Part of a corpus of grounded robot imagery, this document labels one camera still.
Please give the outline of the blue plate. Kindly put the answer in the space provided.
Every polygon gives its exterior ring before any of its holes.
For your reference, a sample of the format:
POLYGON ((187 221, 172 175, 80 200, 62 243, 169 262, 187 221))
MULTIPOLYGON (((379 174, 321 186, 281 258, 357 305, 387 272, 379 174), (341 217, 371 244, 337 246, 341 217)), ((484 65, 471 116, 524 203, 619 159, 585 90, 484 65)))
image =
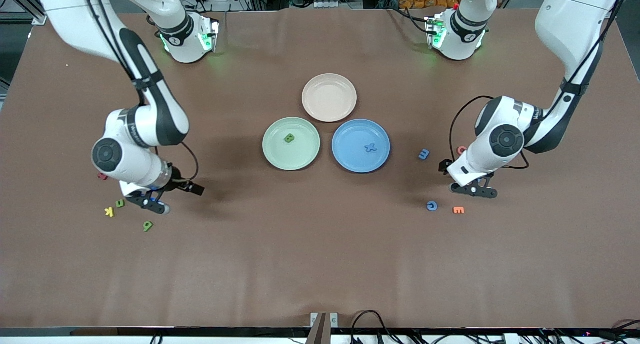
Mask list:
POLYGON ((391 140, 386 130, 372 120, 354 119, 334 132, 331 142, 334 159, 345 170, 357 174, 381 169, 391 154, 391 140), (374 142, 377 151, 367 153, 365 146, 374 142))

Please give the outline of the light green plate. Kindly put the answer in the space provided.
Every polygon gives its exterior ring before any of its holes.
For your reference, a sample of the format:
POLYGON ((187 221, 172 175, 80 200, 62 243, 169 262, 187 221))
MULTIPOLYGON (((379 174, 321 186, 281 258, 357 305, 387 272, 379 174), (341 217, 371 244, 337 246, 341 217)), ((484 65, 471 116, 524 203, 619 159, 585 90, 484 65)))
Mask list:
POLYGON ((277 169, 297 171, 310 166, 318 157, 321 148, 320 134, 308 120, 300 117, 285 117, 270 125, 262 139, 265 159, 277 169), (287 134, 295 140, 286 143, 287 134))

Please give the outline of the pale pink plate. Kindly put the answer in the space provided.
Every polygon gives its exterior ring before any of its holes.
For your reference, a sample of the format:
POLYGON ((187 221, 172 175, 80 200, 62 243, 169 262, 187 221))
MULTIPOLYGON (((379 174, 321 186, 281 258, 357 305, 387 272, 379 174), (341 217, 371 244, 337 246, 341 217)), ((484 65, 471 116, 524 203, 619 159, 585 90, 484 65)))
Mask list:
POLYGON ((358 93, 347 77, 323 73, 307 82, 302 89, 301 101, 306 113, 315 120, 335 123, 352 114, 358 93))

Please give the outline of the brown table mat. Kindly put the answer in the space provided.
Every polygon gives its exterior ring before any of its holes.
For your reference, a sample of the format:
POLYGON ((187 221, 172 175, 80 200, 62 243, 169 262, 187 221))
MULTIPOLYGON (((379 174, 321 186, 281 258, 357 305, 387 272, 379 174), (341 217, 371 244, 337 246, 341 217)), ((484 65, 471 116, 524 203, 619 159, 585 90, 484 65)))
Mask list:
POLYGON ((553 102, 564 70, 536 16, 496 12, 482 48, 455 62, 395 13, 233 12, 221 54, 179 64, 144 15, 124 14, 189 116, 205 193, 166 193, 167 215, 127 203, 113 218, 105 208, 121 190, 98 178, 90 152, 106 116, 137 95, 118 64, 33 28, 0 111, 0 328, 295 327, 311 312, 348 325, 364 310, 391 327, 640 319, 640 82, 617 27, 560 146, 498 171, 498 198, 454 194, 438 171, 472 98, 553 102), (357 91, 341 121, 303 107, 324 74, 357 91), (286 117, 320 135, 301 170, 263 154, 266 130, 286 117), (334 133, 354 119, 390 137, 377 171, 334 158, 334 133))

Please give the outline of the black table edge rail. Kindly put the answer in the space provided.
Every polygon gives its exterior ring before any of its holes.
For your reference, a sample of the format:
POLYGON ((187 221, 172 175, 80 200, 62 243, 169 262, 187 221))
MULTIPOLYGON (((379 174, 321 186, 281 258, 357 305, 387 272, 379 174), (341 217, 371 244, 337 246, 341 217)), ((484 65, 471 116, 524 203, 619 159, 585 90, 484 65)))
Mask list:
MULTIPOLYGON (((175 326, 175 327, 41 327, 41 328, 0 328, 2 337, 208 337, 208 338, 306 338, 311 332, 306 327, 231 327, 231 326, 175 326)), ((601 338, 605 341, 640 340, 640 326, 637 328, 374 328, 355 329, 333 328, 332 335, 354 336, 386 335, 395 337, 418 338, 454 336, 478 338, 481 342, 493 340, 506 333, 515 333, 526 337, 576 338, 581 342, 587 339, 601 338)))

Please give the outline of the aluminium frame profile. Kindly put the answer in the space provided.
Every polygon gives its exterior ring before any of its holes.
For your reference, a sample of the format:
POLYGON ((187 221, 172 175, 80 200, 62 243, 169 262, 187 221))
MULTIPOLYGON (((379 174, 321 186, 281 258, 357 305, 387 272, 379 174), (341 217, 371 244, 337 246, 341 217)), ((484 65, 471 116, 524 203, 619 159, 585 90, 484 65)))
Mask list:
POLYGON ((0 0, 0 25, 45 25, 47 16, 40 0, 0 0))

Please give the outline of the metal bracket with brown post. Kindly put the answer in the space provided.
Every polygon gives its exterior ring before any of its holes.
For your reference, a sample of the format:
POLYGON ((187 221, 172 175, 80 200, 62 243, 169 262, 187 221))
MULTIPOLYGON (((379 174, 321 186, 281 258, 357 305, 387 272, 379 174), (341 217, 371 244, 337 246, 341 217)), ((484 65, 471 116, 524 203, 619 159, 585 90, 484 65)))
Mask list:
POLYGON ((337 312, 313 312, 310 314, 310 323, 306 344, 332 344, 332 330, 339 327, 337 312))

